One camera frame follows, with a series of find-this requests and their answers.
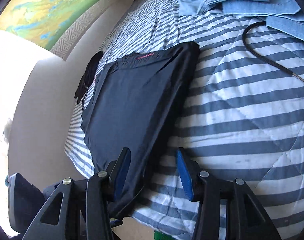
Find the blue white striped quilt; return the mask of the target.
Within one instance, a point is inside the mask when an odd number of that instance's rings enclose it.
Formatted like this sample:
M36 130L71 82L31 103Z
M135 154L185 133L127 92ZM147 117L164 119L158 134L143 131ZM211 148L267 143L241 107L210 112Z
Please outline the blue white striped quilt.
M191 239L198 204L186 199L172 149L224 180L242 178L282 239L304 228L304 42L261 26L247 41L296 77L262 63L243 45L255 18L219 10L179 16L178 0L138 0L101 46L104 64L194 41L201 54L169 148L141 193L132 218L176 239Z

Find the black shorts with pink trim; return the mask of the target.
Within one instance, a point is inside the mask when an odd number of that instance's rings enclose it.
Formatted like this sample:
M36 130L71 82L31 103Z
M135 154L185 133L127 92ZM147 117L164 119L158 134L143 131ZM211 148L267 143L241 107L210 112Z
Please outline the black shorts with pink trim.
M96 76L93 96L81 115L95 171L106 169L123 148L131 152L120 198L108 205L111 217L131 213L166 151L199 55L197 43L184 42L166 50L125 55Z

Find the black folded garment with drawstring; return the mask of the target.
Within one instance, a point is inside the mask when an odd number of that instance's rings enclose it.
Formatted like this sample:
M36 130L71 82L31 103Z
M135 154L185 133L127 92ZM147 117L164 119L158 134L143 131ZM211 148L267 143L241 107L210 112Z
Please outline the black folded garment with drawstring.
M95 53L95 55L93 55L93 57L88 62L85 72L82 75L78 88L74 94L74 98L77 100L77 104L81 102L88 88L92 85L99 61L103 57L103 54L104 53L102 51Z

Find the landscape wall tapestry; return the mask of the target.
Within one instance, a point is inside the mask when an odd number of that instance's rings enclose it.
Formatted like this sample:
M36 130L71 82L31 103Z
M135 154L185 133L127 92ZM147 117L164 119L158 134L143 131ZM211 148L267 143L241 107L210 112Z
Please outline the landscape wall tapestry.
M91 25L112 5L133 0L10 0L0 13L7 31L66 60Z

